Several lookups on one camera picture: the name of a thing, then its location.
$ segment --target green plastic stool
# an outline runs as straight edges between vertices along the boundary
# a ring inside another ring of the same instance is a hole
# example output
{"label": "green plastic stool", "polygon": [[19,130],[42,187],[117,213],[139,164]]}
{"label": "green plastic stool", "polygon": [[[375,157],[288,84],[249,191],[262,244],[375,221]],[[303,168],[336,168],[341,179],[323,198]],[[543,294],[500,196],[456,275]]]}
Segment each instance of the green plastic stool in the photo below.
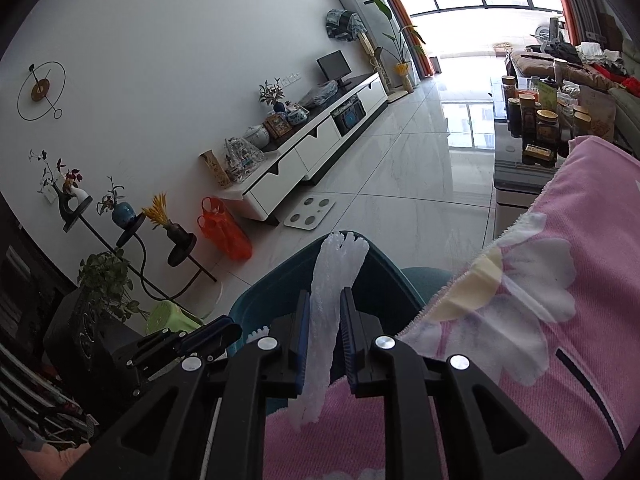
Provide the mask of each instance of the green plastic stool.
{"label": "green plastic stool", "polygon": [[204,323],[193,314],[181,309],[173,301],[158,303],[146,320],[146,334],[153,334],[165,328],[171,332],[193,332]]}

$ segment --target black speaker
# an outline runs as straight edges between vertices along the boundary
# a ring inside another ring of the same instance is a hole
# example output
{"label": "black speaker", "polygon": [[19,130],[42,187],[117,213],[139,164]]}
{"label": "black speaker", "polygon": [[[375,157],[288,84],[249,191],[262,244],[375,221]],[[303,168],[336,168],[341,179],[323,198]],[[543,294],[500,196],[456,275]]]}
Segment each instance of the black speaker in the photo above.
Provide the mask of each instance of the black speaker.
{"label": "black speaker", "polygon": [[131,392],[111,356],[140,334],[86,300],[83,288],[65,296],[44,337],[44,348],[63,384],[103,427],[130,406]]}

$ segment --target red plastic bag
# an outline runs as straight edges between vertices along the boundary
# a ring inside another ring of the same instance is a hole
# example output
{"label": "red plastic bag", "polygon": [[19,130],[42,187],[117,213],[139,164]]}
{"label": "red plastic bag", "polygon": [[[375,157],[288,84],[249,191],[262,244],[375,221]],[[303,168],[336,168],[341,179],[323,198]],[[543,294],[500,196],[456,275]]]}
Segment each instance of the red plastic bag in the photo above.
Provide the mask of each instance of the red plastic bag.
{"label": "red plastic bag", "polygon": [[202,215],[198,225],[202,233],[232,260],[246,260],[253,254],[249,238],[226,210],[222,200],[207,196],[202,199]]}

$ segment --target white vase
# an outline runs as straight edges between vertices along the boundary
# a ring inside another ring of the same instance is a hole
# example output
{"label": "white vase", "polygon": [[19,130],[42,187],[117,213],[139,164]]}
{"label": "white vase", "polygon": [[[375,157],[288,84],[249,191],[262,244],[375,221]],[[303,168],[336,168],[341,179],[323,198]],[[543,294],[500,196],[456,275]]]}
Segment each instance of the white vase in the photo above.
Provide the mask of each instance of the white vase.
{"label": "white vase", "polygon": [[69,186],[68,193],[69,195],[75,196],[76,200],[78,200],[78,203],[76,203],[76,207],[78,207],[89,196],[89,194],[84,189],[80,189],[79,187],[75,186]]}

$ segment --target blue vase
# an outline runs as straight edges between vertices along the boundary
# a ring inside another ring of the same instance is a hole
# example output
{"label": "blue vase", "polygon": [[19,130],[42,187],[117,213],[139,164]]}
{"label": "blue vase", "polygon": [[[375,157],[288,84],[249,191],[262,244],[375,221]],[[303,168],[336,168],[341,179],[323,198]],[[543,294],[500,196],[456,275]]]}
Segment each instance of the blue vase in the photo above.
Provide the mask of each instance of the blue vase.
{"label": "blue vase", "polygon": [[135,220],[136,212],[130,206],[129,202],[119,202],[113,208],[111,220],[121,229],[126,229],[130,222]]}

